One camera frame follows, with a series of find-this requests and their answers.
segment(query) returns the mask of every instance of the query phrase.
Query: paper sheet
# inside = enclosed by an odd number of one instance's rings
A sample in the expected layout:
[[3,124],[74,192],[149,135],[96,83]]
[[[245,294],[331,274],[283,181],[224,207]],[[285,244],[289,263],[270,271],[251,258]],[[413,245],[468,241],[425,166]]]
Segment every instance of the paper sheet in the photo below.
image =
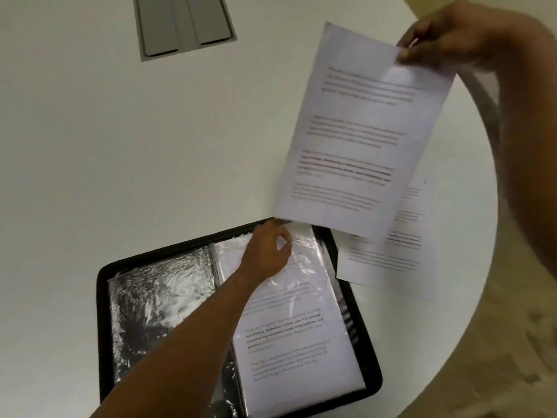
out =
[[377,243],[333,232],[339,250],[337,278],[434,300],[435,251],[431,240],[432,183],[412,179],[387,232]]
[[[287,227],[294,238],[290,260],[251,296],[233,338],[251,418],[366,387],[311,227]],[[216,244],[220,276],[236,270],[250,238]]]
[[400,66],[397,53],[325,26],[276,217],[371,239],[386,233],[455,76]]

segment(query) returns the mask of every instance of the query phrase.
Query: hand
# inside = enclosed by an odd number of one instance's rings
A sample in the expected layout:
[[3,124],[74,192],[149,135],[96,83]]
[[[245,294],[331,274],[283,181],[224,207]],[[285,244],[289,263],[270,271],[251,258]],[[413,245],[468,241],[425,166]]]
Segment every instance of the hand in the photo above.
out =
[[456,1],[414,23],[398,43],[400,63],[440,62],[495,70],[517,44],[545,28],[526,15]]
[[[287,242],[280,250],[277,249],[279,236]],[[272,219],[255,227],[238,270],[259,285],[282,270],[291,253],[292,235],[279,220]]]

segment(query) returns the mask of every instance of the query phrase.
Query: round table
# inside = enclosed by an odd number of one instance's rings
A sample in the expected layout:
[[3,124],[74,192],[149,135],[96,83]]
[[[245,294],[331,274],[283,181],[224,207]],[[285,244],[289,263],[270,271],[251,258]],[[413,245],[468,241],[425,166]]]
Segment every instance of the round table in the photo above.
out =
[[[93,412],[99,269],[270,216],[324,22],[395,43],[414,20],[402,0],[226,3],[237,41],[141,62],[132,0],[0,1],[0,415]],[[354,288],[384,385],[325,416],[398,415],[482,293],[497,186],[459,79],[418,172],[437,300]]]

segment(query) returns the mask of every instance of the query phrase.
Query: black frame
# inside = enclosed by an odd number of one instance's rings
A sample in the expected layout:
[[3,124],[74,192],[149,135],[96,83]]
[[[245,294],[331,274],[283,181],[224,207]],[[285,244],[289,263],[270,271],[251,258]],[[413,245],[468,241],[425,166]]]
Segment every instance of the black frame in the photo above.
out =
[[[114,388],[114,371],[113,371],[113,352],[112,352],[112,333],[110,322],[110,300],[108,298],[108,280],[113,278],[118,272],[125,272],[137,267],[148,265],[152,262],[172,257],[174,255],[199,248],[211,243],[220,242],[239,236],[244,233],[253,231],[258,224],[267,220],[261,220],[243,226],[235,227],[229,230],[215,233],[209,236],[203,236],[182,242],[175,245],[166,246],[156,249],[148,253],[142,253],[129,257],[120,261],[113,262],[101,268],[97,276],[96,283],[96,300],[97,300],[97,339],[99,345],[99,388],[101,402],[108,396]],[[323,240],[332,265],[337,270],[338,250],[332,233],[328,228],[313,226],[314,233],[317,238]],[[366,325],[361,317],[358,304],[354,298],[354,293],[350,287],[350,283],[344,280],[338,280],[340,290],[343,293],[346,306],[350,312],[353,327],[358,335],[358,343],[354,345],[354,352],[366,389],[356,392],[344,394],[340,397],[319,403],[317,405],[291,412],[284,415],[283,418],[307,418],[314,414],[338,408],[339,406],[365,399],[379,391],[383,384],[383,376],[381,369],[373,350],[372,342],[366,330]]]

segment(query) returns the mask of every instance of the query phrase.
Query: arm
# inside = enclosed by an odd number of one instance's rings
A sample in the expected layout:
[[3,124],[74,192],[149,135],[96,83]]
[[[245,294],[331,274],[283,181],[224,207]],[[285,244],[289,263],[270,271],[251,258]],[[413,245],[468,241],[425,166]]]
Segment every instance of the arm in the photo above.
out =
[[[289,242],[281,250],[279,236]],[[291,242],[277,221],[257,226],[238,270],[114,387],[91,418],[205,417],[244,306],[286,265]]]
[[557,278],[557,44],[536,20],[465,1],[418,21],[402,63],[476,66],[500,87],[498,177],[514,217]]

